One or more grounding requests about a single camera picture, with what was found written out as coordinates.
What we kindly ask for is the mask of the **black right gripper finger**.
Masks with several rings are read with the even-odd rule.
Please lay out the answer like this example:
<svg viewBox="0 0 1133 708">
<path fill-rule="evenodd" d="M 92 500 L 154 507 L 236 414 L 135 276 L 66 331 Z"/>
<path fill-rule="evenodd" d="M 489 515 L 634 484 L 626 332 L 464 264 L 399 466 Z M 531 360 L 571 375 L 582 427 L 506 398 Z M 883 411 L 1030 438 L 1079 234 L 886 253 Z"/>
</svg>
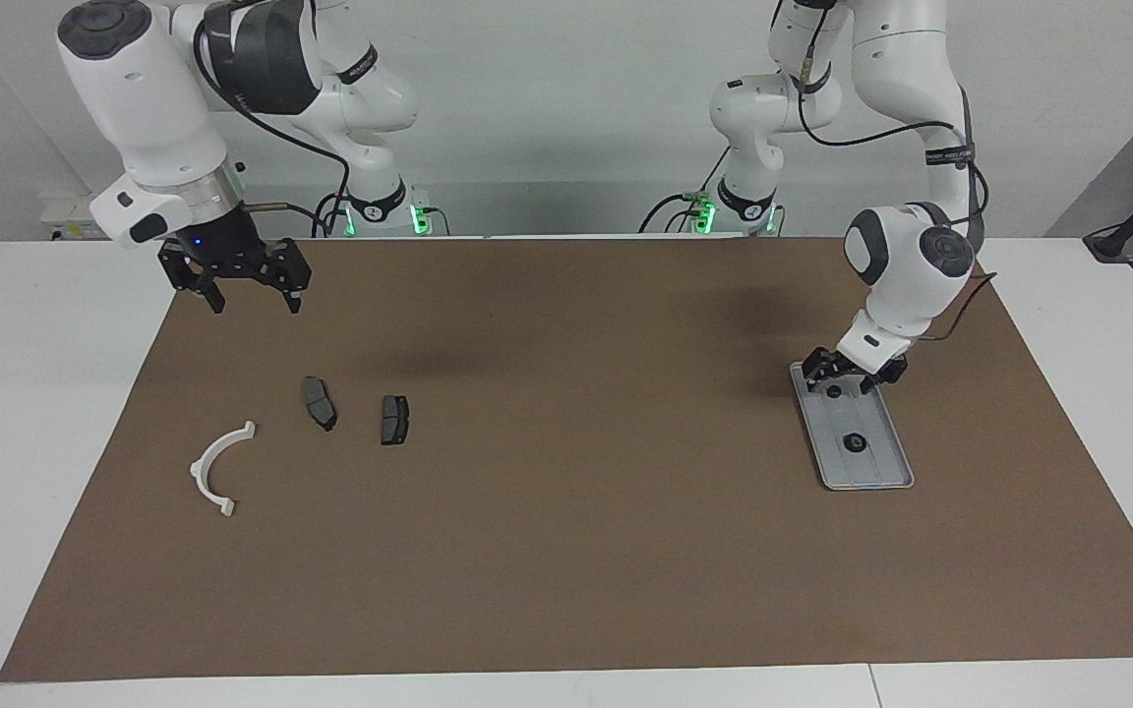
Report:
<svg viewBox="0 0 1133 708">
<path fill-rule="evenodd" d="M 160 247 L 160 264 L 176 291 L 188 291 L 207 302 L 213 314 L 223 314 L 225 297 L 221 292 L 215 274 L 208 268 L 193 268 L 193 262 L 185 255 L 184 246 L 177 241 L 163 241 Z"/>
<path fill-rule="evenodd" d="M 269 247 L 262 265 L 262 283 L 282 295 L 289 313 L 300 314 L 303 292 L 310 285 L 312 270 L 295 239 L 280 239 Z"/>
</svg>

